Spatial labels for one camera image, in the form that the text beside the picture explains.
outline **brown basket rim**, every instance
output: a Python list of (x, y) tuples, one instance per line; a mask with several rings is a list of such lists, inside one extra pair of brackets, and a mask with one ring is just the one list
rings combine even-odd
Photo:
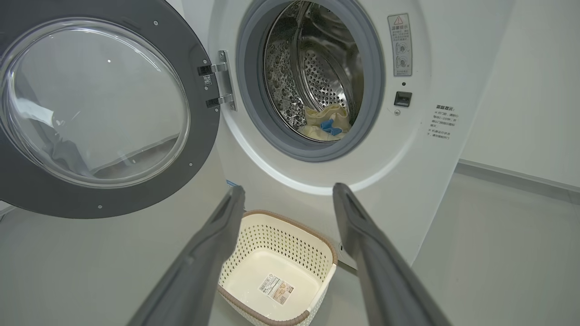
[[(332, 263), (335, 264), (335, 265), (338, 264), (338, 256), (336, 254), (336, 249), (330, 243), (330, 241), (328, 241), (328, 239), (326, 239), (326, 237), (324, 237), (319, 232), (317, 232), (317, 231), (315, 231), (315, 230), (307, 227), (306, 225), (304, 225), (302, 223), (299, 223), (297, 221), (294, 221), (292, 219), (289, 219), (289, 218), (287, 218), (285, 216), (282, 216), (280, 214), (276, 214), (276, 213), (273, 213), (273, 212), (270, 212), (270, 211), (264, 211), (264, 210), (261, 210), (261, 209), (257, 209), (257, 210), (254, 210), (254, 211), (245, 212), (244, 213), (244, 218), (246, 216), (255, 215), (255, 214), (264, 214), (264, 215), (271, 216), (272, 218), (276, 218), (276, 219), (282, 220), (282, 221), (284, 221), (284, 222), (286, 222), (288, 224), (294, 225), (295, 227), (297, 227), (299, 229), (302, 229), (302, 230), (310, 233), (311, 235), (317, 237), (322, 242), (324, 242), (328, 246), (328, 248), (330, 249), (330, 251), (332, 252)], [(233, 295), (231, 295), (229, 292), (227, 292), (221, 285), (218, 285), (217, 286), (217, 291), (224, 298), (226, 298), (228, 301), (230, 301), (233, 305), (235, 305), (236, 307), (238, 307), (242, 311), (246, 312), (247, 314), (249, 314), (253, 318), (256, 318), (257, 320), (259, 320), (259, 321), (261, 321), (264, 324), (269, 325), (269, 326), (295, 326), (295, 325), (298, 325), (301, 322), (303, 322), (310, 315), (310, 312), (308, 310), (305, 310), (302, 314), (300, 314), (299, 316), (297, 316), (294, 319), (284, 320), (284, 321), (272, 320), (272, 319), (269, 319), (268, 317), (266, 317), (266, 316), (264, 316), (264, 315), (256, 312), (254, 309), (248, 307), (246, 304), (244, 304), (240, 300), (236, 299)]]

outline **door hinge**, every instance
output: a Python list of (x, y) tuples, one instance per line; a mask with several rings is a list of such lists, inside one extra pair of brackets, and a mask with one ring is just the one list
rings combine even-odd
[(220, 97), (207, 100), (205, 104), (208, 108), (219, 107), (222, 104), (227, 104), (231, 110), (237, 111), (237, 108), (235, 107), (234, 89), (231, 86), (230, 64), (228, 62), (229, 58), (227, 51), (218, 51), (217, 57), (219, 61), (218, 64), (197, 67), (197, 72), (200, 76), (223, 72), (222, 74), (219, 74), (219, 78), (217, 74), (215, 75), (216, 80), (218, 81), (218, 88), (220, 89)]

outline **washing machine door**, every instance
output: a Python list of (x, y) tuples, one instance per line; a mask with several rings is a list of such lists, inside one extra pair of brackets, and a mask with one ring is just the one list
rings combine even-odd
[(219, 97), (194, 31), (163, 0), (4, 0), (0, 200), (104, 218), (184, 186), (212, 150)]

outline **clothes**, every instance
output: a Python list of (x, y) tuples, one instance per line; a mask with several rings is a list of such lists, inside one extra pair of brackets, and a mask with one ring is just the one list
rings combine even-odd
[(298, 128), (298, 132), (306, 137), (326, 142), (336, 141), (346, 136), (351, 126), (349, 113), (340, 104), (332, 104), (321, 112), (304, 108), (306, 126)]

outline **plastic basket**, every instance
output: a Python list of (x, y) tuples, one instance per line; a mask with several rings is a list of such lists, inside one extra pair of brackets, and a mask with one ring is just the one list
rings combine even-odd
[(336, 264), (334, 247), (316, 231), (272, 212), (250, 211), (217, 290), (254, 325), (307, 326)]

